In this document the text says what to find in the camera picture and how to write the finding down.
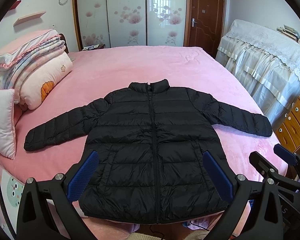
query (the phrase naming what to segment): black puffer jacket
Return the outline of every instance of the black puffer jacket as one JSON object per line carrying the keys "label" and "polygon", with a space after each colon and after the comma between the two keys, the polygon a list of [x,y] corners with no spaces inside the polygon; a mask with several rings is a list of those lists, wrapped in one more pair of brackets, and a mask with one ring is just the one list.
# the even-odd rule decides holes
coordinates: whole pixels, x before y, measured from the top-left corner
{"label": "black puffer jacket", "polygon": [[211,125],[269,137],[268,119],[162,80],[131,83],[29,131],[34,151],[88,135],[84,153],[99,166],[79,203],[87,216],[141,224],[190,220],[222,211],[202,153],[226,156]]}

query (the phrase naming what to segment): wooden dresser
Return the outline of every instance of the wooden dresser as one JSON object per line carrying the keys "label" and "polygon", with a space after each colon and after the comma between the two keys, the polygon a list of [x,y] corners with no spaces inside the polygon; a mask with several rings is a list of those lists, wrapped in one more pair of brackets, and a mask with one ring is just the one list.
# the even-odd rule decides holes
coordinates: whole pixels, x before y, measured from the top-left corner
{"label": "wooden dresser", "polygon": [[[285,114],[283,124],[275,131],[282,146],[300,154],[300,97],[293,104],[292,110]],[[289,169],[287,177],[295,177],[294,169]]]}

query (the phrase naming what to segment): bed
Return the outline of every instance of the bed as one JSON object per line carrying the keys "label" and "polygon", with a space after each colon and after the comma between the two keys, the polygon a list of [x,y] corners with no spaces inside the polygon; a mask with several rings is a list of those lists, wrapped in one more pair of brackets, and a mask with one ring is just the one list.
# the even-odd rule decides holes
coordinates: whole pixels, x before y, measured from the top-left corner
{"label": "bed", "polygon": [[[37,181],[65,173],[82,155],[86,137],[59,146],[28,153],[23,149],[28,131],[75,107],[83,106],[107,93],[129,86],[131,82],[156,82],[168,79],[171,86],[191,87],[210,93],[215,99],[253,113],[262,113],[240,82],[221,64],[197,47],[134,46],[70,53],[74,68],[50,92],[42,105],[26,111],[16,125],[17,155],[14,160],[0,155],[3,173],[7,172],[25,183],[29,177]],[[262,177],[249,164],[249,154],[258,151],[285,175],[287,164],[273,153],[279,143],[275,134],[270,138],[248,135],[231,127],[213,126],[219,135],[230,167],[236,174],[250,180]],[[239,234],[249,213],[242,216],[235,234]],[[211,228],[220,214],[196,220]],[[95,218],[83,218],[99,239],[122,240],[138,225],[118,224]]]}

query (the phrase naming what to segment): jacket sleeve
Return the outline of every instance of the jacket sleeve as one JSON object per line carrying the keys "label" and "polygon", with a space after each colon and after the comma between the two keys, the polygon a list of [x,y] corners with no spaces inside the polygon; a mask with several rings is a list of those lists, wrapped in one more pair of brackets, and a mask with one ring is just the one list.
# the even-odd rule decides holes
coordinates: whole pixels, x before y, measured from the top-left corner
{"label": "jacket sleeve", "polygon": [[31,129],[26,136],[24,149],[39,150],[87,135],[109,106],[107,101],[100,98]]}
{"label": "jacket sleeve", "polygon": [[272,135],[272,127],[267,117],[218,102],[210,94],[192,89],[187,89],[187,92],[193,106],[211,124],[231,126],[237,130],[264,137]]}

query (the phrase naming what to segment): white lace cover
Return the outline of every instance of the white lace cover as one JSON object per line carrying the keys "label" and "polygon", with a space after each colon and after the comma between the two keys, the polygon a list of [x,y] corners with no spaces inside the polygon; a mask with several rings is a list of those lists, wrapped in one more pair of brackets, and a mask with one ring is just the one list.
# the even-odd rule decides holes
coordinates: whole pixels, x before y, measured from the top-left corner
{"label": "white lace cover", "polygon": [[300,80],[300,44],[294,40],[277,31],[242,20],[234,20],[226,36],[277,56]]}

